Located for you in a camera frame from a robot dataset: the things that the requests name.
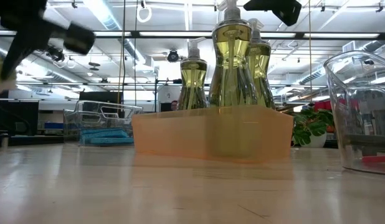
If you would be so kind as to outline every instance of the glass pitcher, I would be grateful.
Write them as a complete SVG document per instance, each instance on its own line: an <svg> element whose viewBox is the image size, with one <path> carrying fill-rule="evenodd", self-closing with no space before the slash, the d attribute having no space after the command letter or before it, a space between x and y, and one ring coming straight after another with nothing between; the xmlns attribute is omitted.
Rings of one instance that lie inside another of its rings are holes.
<svg viewBox="0 0 385 224"><path fill-rule="evenodd" d="M385 58L351 51L324 68L343 167L385 174Z"/></svg>

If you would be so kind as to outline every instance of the pump dispenser head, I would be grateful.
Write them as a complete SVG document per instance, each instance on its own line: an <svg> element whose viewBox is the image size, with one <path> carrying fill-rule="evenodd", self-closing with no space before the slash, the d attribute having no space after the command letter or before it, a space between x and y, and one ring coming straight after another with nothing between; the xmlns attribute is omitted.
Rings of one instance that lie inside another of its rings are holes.
<svg viewBox="0 0 385 224"><path fill-rule="evenodd" d="M252 42L262 40L260 37L260 30L264 25L258 19L250 19L248 21L252 24Z"/></svg>
<svg viewBox="0 0 385 224"><path fill-rule="evenodd" d="M205 37L200 37L194 40L190 40L189 47L188 47L188 58L200 58L198 43L200 43L205 39L206 39Z"/></svg>
<svg viewBox="0 0 385 224"><path fill-rule="evenodd" d="M241 19L241 11L237 7L237 0L223 0L218 10L224 10L224 20Z"/></svg>

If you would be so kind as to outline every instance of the soap dispenser bottle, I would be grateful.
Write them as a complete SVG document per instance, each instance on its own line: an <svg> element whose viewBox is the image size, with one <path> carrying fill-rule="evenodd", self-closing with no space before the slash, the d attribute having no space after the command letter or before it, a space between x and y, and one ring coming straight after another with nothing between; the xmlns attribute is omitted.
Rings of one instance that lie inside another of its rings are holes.
<svg viewBox="0 0 385 224"><path fill-rule="evenodd" d="M224 0L218 9L224 10L224 20L212 32L216 67L209 106L256 105L256 89L248 67L251 25L240 18L237 0Z"/></svg>
<svg viewBox="0 0 385 224"><path fill-rule="evenodd" d="M178 110L207 108L204 91L207 63L200 59L198 43L205 37L190 40L188 58L180 63L182 87L179 97Z"/></svg>
<svg viewBox="0 0 385 224"><path fill-rule="evenodd" d="M271 46L260 37L263 24L258 19L250 19L252 40L250 41L249 70L256 88L257 104L275 109L273 94L267 80Z"/></svg>

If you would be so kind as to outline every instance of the wooden table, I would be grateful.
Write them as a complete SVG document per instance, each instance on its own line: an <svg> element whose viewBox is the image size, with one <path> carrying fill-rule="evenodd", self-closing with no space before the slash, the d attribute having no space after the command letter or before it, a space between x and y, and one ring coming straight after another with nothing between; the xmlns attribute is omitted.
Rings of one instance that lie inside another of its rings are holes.
<svg viewBox="0 0 385 224"><path fill-rule="evenodd" d="M385 223L385 176L336 149L238 165L63 145L0 153L0 224Z"/></svg>

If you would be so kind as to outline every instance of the yellow liquid soap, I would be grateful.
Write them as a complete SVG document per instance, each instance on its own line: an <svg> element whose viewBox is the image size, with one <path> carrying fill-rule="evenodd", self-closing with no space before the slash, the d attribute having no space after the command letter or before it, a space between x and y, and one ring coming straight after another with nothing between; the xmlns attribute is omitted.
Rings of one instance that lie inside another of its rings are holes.
<svg viewBox="0 0 385 224"><path fill-rule="evenodd" d="M256 88L257 104L275 109L273 94L267 80L271 47L267 44L251 44L249 70Z"/></svg>
<svg viewBox="0 0 385 224"><path fill-rule="evenodd" d="M207 64L201 59L186 59L181 62L182 87L178 110L207 108L204 81Z"/></svg>
<svg viewBox="0 0 385 224"><path fill-rule="evenodd" d="M241 23L220 26L214 31L217 58L209 90L209 106L257 104L248 66L251 32L249 25Z"/></svg>

